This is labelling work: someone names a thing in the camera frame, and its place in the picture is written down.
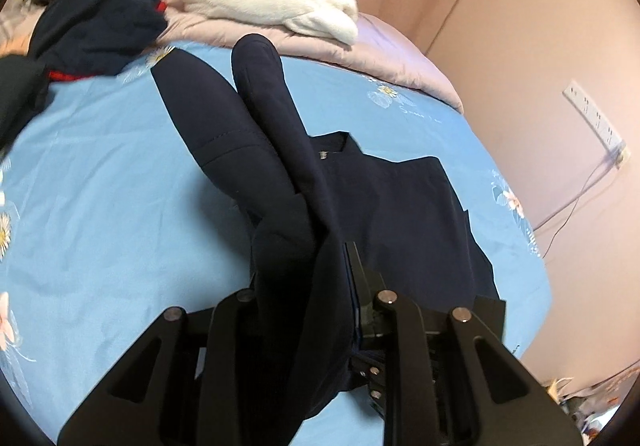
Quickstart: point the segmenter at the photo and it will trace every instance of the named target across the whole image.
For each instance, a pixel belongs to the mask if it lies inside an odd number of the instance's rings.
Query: bed
[[[230,50],[174,42],[230,81]],[[54,84],[50,106],[1,165],[10,245],[0,263],[15,347],[0,368],[36,423],[62,425],[166,307],[215,305],[249,280],[238,207],[204,177],[141,57],[122,74]],[[309,134],[351,132],[392,161],[437,156],[507,301],[504,343],[520,357],[549,309],[544,265],[497,166],[453,108],[422,92],[303,58],[284,70]],[[340,394],[296,446],[382,443],[367,394]]]

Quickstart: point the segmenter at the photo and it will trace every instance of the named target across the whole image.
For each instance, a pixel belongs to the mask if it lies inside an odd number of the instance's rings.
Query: wall outlet
[[[569,83],[569,86],[562,92],[562,94],[571,101],[575,108],[578,109],[594,133],[603,143],[604,147],[609,153],[615,154],[616,158],[620,161],[620,167],[631,156],[631,152],[625,148],[625,142],[620,137],[620,134],[616,131],[609,119],[602,113],[602,111],[596,105],[591,97],[582,89],[575,80]],[[624,158],[620,159],[622,152],[626,150]]]

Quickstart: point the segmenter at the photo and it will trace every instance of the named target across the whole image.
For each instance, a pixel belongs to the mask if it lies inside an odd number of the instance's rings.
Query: screw
[[[255,298],[255,293],[253,289],[242,289],[236,293],[236,298],[238,298],[239,302],[247,303],[253,301]]]
[[[169,307],[162,316],[167,321],[178,321],[182,317],[182,309],[180,307]]]
[[[382,303],[392,304],[398,299],[398,295],[395,292],[390,291],[389,289],[385,289],[384,291],[380,291],[378,293],[378,299]]]
[[[453,311],[451,312],[451,315],[458,321],[462,322],[462,323],[466,323],[469,320],[471,320],[471,311],[469,309],[467,309],[466,307],[456,307],[455,309],[453,309]]]

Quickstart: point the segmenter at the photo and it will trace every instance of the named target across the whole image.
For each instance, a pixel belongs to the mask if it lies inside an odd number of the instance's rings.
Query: daisy print
[[[169,52],[174,50],[173,46],[167,45],[165,47],[160,47],[155,51],[149,53],[144,62],[138,63],[131,67],[129,70],[124,71],[118,74],[117,79],[121,81],[121,83],[129,83],[133,80],[143,76],[149,72],[151,67],[153,67],[156,63],[158,63],[162,58],[164,58]]]
[[[382,108],[389,108],[393,103],[398,104],[398,108],[406,114],[413,114],[419,118],[424,116],[418,112],[407,109],[408,106],[416,106],[412,100],[395,90],[388,84],[378,81],[375,78],[367,77],[367,81],[376,84],[376,90],[367,93],[367,97]]]
[[[4,193],[2,193],[2,205],[4,205]],[[0,262],[4,259],[11,243],[11,217],[7,212],[0,214]]]

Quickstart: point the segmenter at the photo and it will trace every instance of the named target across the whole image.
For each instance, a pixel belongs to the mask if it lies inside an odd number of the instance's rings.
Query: black clothing
[[[115,76],[166,29],[160,0],[54,0],[28,55],[70,76]]]
[[[349,384],[354,313],[346,240],[388,288],[424,307],[472,306],[476,294],[497,292],[436,158],[391,163],[364,155],[348,134],[310,138],[280,57],[260,35],[238,41],[232,69],[237,94],[181,50],[152,74],[197,163],[254,222],[262,353],[273,374],[260,376],[271,384],[256,397],[273,419],[251,426],[255,444],[284,445]]]
[[[42,63],[9,54],[0,58],[0,148],[14,142],[44,110],[49,78]]]

